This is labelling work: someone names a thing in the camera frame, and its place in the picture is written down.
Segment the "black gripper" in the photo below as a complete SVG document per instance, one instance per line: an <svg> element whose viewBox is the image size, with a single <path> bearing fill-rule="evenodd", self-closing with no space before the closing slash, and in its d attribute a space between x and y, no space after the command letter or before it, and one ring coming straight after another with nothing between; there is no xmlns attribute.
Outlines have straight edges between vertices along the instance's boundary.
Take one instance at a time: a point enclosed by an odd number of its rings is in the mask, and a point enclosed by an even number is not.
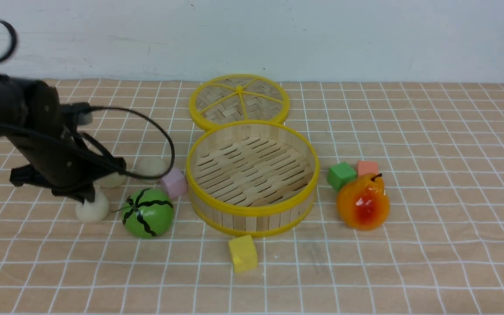
<svg viewBox="0 0 504 315"><path fill-rule="evenodd" d="M23 130L12 132L9 140L27 159L28 165L14 168L10 182L50 189L55 196L70 196L80 202L94 202L94 182L112 173L110 163L122 170L124 159L114 157L93 137L79 133L80 124L91 122L88 102L62 105L57 89L41 80L30 80L24 90L27 117Z"/></svg>

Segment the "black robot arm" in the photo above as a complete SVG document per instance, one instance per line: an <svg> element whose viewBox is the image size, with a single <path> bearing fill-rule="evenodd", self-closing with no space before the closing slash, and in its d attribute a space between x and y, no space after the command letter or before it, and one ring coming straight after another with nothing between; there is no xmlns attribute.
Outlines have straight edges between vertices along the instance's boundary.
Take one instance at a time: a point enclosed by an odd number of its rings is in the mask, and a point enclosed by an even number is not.
<svg viewBox="0 0 504 315"><path fill-rule="evenodd" d="M27 165L10 172L10 183L50 189L80 203L94 202L94 182L112 173L124 159L106 149L90 151L77 131L92 121L88 102L60 103L57 89L42 80L0 76L0 137L7 138Z"/></svg>

